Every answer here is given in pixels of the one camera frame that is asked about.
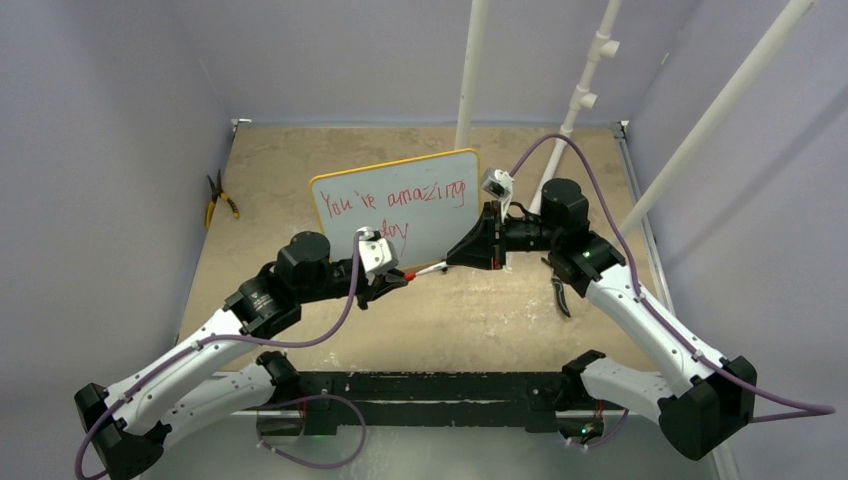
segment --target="purple cable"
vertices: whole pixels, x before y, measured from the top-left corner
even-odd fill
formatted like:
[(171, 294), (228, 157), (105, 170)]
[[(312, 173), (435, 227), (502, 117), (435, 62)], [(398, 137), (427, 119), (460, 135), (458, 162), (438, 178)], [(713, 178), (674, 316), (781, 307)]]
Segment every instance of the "purple cable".
[(612, 219), (612, 214), (610, 213), (609, 207), (607, 206), (607, 202), (606, 200), (604, 200), (604, 196), (601, 193), (601, 187), (598, 185), (598, 180), (595, 178), (595, 173), (592, 171), (592, 167), (589, 166), (589, 160), (586, 158), (586, 155), (583, 154), (583, 151), (580, 150), (580, 147), (577, 146), (574, 140), (559, 133), (550, 133), (543, 136), (539, 140), (536, 140), (536, 143), (534, 143), (527, 150), (527, 152), (524, 153), (521, 159), (518, 160), (518, 163), (516, 163), (515, 167), (513, 167), (512, 171), (510, 172), (510, 175), (514, 177), (515, 173), (518, 172), (518, 169), (521, 168), (521, 165), (523, 165), (524, 162), (527, 160), (527, 157), (529, 157), (530, 154), (533, 153), (533, 150), (535, 150), (539, 145), (542, 144), (542, 142), (549, 138), (558, 138), (568, 143), (568, 145), (570, 145), (571, 148), (574, 149), (574, 153), (577, 154), (577, 156), (580, 158), (580, 161), (583, 162), (583, 167), (586, 169), (586, 173), (589, 175), (589, 180), (591, 180), (592, 182), (592, 187), (595, 189), (595, 193), (598, 195), (598, 201), (600, 202), (601, 208), (604, 211), (604, 216), (606, 217), (607, 222), (609, 223), (610, 228), (612, 229), (612, 232), (615, 235), (615, 238), (618, 239), (618, 243), (621, 244), (621, 248), (624, 250), (624, 254), (627, 256), (627, 266), (630, 269), (630, 278), (633, 282), (633, 290), (634, 292), (636, 292), (637, 298), (640, 299), (640, 303), (645, 306), (645, 309), (648, 310), (651, 316), (654, 317), (654, 319), (656, 319), (660, 323), (660, 325), (662, 325), (663, 328), (668, 331), (668, 333), (670, 333), (674, 338), (676, 338), (677, 341), (679, 341), (686, 348), (686, 350), (688, 350), (689, 353), (691, 353), (698, 361), (703, 362), (704, 365), (706, 365), (722, 377), (726, 378), (730, 382), (733, 382), (737, 386), (755, 395), (759, 395), (760, 397), (771, 400), (772, 402), (779, 403), (790, 408), (802, 410), (801, 412), (789, 412), (755, 417), (751, 419), (751, 423), (772, 422), (775, 420), (785, 420), (788, 418), (815, 417), (819, 415), (830, 415), (836, 412), (836, 409), (830, 405), (817, 405), (813, 403), (804, 403), (796, 400), (790, 400), (788, 398), (784, 398), (779, 395), (767, 392), (759, 387), (751, 385), (750, 383), (733, 376), (732, 374), (725, 371), (715, 363), (711, 362), (708, 358), (706, 358), (703, 353), (701, 353), (697, 348), (695, 348), (694, 345), (689, 343), (689, 340), (687, 340), (686, 337), (684, 337), (680, 332), (678, 332), (674, 328), (674, 326), (672, 326), (668, 322), (668, 320), (666, 320), (662, 316), (662, 314), (658, 312), (657, 309), (654, 308), (654, 306), (651, 305), (651, 303), (645, 297), (642, 296), (642, 286), (639, 283), (639, 274), (636, 272), (636, 262), (633, 259), (633, 253), (630, 251), (630, 247), (627, 245), (627, 242), (624, 241), (624, 236), (621, 234), (621, 231), (618, 230), (618, 226), (616, 226), (615, 221)]
[(312, 400), (326, 400), (326, 399), (335, 400), (337, 402), (344, 403), (351, 410), (353, 410), (353, 413), (355, 413), (356, 417), (359, 418), (359, 425), (362, 427), (362, 435), (359, 437), (359, 445), (356, 446), (356, 450), (354, 450), (353, 453), (350, 454), (350, 456), (348, 456), (347, 458), (345, 458), (343, 460), (339, 460), (338, 462), (335, 462), (335, 463), (314, 463), (314, 462), (310, 462), (308, 460), (304, 460), (302, 458), (295, 457), (294, 455), (292, 455), (290, 453), (286, 453), (286, 452), (283, 452), (281, 450), (277, 450), (276, 447), (274, 447), (271, 444), (269, 444), (268, 442), (266, 442), (265, 438), (262, 436), (262, 431), (261, 431), (261, 428), (260, 428), (261, 425), (259, 425), (259, 423), (257, 423), (256, 424), (256, 436), (259, 438), (259, 444), (262, 445), (263, 447), (265, 447), (265, 449), (270, 451), (271, 453), (276, 453), (277, 455), (279, 455), (283, 458), (287, 458), (294, 463), (297, 463), (297, 464), (303, 465), (304, 467), (309, 467), (309, 468), (318, 468), (318, 469), (323, 469), (323, 470), (330, 470), (330, 469), (333, 469), (333, 468), (343, 467), (343, 466), (347, 465), (348, 463), (352, 462), (353, 459), (356, 458), (359, 455), (360, 452), (362, 452), (362, 448), (365, 447), (366, 429), (365, 429), (365, 417), (362, 416), (362, 412), (359, 411), (359, 409), (356, 408), (356, 405), (354, 405), (353, 402), (351, 402), (350, 400), (348, 400), (344, 397), (339, 397), (337, 395), (330, 395), (330, 394), (310, 395), (310, 396), (307, 396), (307, 397), (298, 398), (296, 400), (290, 400), (288, 402), (271, 403), (271, 404), (262, 405), (260, 407), (260, 410), (272, 410), (272, 409), (289, 407), (289, 406), (292, 406), (292, 405), (297, 405), (298, 403), (305, 403), (305, 402), (309, 402), (309, 401), (312, 401)]
[[(352, 256), (351, 260), (352, 260), (352, 263), (353, 263), (352, 271), (354, 272), (354, 274), (351, 275), (350, 288), (348, 289), (348, 294), (347, 294), (347, 302), (345, 302), (344, 310), (342, 310), (342, 313), (339, 316), (339, 319), (336, 321), (335, 325), (333, 325), (333, 327), (330, 328), (329, 331), (327, 331), (327, 333), (321, 335), (318, 338), (314, 338), (312, 340), (307, 340), (305, 342), (277, 342), (277, 341), (274, 341), (274, 340), (263, 340), (263, 339), (260, 339), (260, 338), (252, 338), (252, 337), (246, 337), (246, 336), (242, 336), (242, 335), (215, 335), (215, 336), (210, 336), (210, 337), (206, 337), (204, 339), (199, 340), (198, 341), (199, 346), (204, 347), (204, 346), (209, 345), (210, 343), (214, 343), (214, 342), (220, 342), (220, 341), (224, 341), (224, 340), (234, 340), (234, 341), (237, 341), (237, 342), (253, 343), (255, 345), (261, 345), (261, 346), (266, 346), (266, 347), (304, 348), (304, 347), (312, 347), (314, 345), (318, 345), (319, 343), (321, 343), (321, 342), (327, 340), (328, 338), (330, 338), (331, 336), (333, 336), (333, 334), (336, 333), (339, 330), (339, 328), (341, 328), (342, 324), (344, 324), (345, 320), (347, 319), (348, 314), (350, 314), (351, 308), (353, 308), (353, 300), (354, 300), (354, 298), (356, 298), (356, 286), (358, 284), (358, 279), (359, 279), (359, 276), (356, 275), (356, 272), (359, 271), (359, 248), (358, 248), (359, 245), (358, 244), (359, 244), (359, 237), (361, 235), (362, 235), (362, 232), (356, 232), (353, 235), (353, 256)], [(159, 365), (157, 365), (155, 368), (150, 370), (146, 375), (141, 377), (137, 382), (135, 382), (135, 384), (133, 384), (132, 387), (130, 387), (126, 392), (123, 393), (123, 397), (125, 397), (127, 399), (132, 399), (133, 395), (138, 393), (139, 390), (141, 390), (141, 388), (143, 386), (147, 385), (147, 383), (149, 383), (151, 380), (153, 380), (154, 378), (159, 376), (163, 371), (170, 368), (173, 364), (182, 360), (185, 356), (189, 355), (190, 353), (192, 353), (194, 351), (196, 351), (194, 349), (194, 347), (186, 347), (183, 350), (180, 350), (179, 352), (175, 353), (173, 356), (171, 356), (167, 360), (165, 360), (162, 363), (160, 363)], [(337, 397), (336, 399), (340, 399), (339, 401), (342, 401), (343, 403), (348, 403), (348, 406), (352, 407), (354, 409), (354, 412), (357, 413), (357, 416), (360, 419), (362, 419), (362, 414), (359, 412), (359, 410), (356, 409), (355, 406), (353, 406), (353, 404), (350, 404), (349, 402), (347, 402), (347, 400), (342, 399), (341, 397)], [(77, 480), (97, 480), (99, 478), (103, 478), (108, 473), (108, 472), (106, 472), (106, 470), (103, 470), (102, 472), (97, 473), (97, 474), (95, 474), (91, 477), (87, 477), (82, 471), (82, 460), (83, 460), (83, 457), (85, 456), (85, 451), (88, 449), (88, 446), (91, 444), (91, 441), (94, 439), (94, 435), (97, 433), (98, 430), (100, 430), (100, 427), (103, 425), (103, 423), (106, 421), (106, 419), (108, 419), (116, 411), (118, 411), (118, 409), (121, 408), (121, 406), (124, 405), (124, 403), (126, 403), (126, 402), (123, 399), (118, 399), (114, 404), (112, 404), (111, 407), (109, 407), (108, 409), (106, 409), (105, 412), (103, 412), (103, 414), (100, 416), (100, 418), (98, 418), (97, 421), (95, 421), (94, 424), (91, 426), (91, 428), (88, 429), (88, 432), (86, 432), (85, 437), (83, 438), (82, 444), (80, 445), (79, 449), (77, 449), (77, 454), (76, 454), (76, 457), (74, 459), (74, 474), (76, 475)], [(356, 450), (355, 454), (353, 456), (351, 456), (349, 459), (347, 459), (347, 461), (349, 462), (349, 461), (353, 460), (356, 457), (356, 455), (359, 454), (359, 452), (361, 450), (362, 450), (362, 448), (360, 446), (360, 448), (358, 448)]]

